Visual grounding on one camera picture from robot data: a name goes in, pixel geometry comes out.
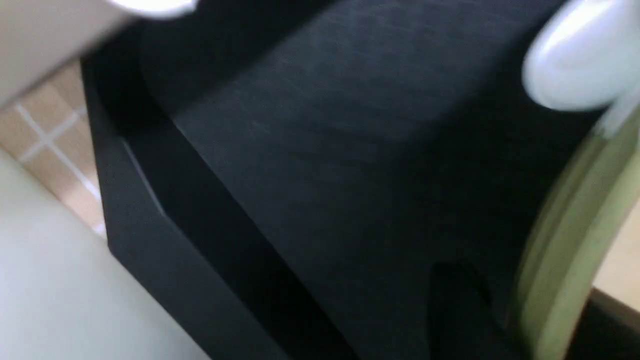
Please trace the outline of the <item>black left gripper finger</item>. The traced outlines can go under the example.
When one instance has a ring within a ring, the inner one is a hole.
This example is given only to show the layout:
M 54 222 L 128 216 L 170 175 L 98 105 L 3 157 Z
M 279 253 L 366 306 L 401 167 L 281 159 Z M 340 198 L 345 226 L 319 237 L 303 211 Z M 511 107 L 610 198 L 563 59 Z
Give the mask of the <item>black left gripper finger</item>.
M 506 338 L 490 308 L 490 291 L 467 262 L 437 262 L 430 271 L 430 358 L 504 360 Z

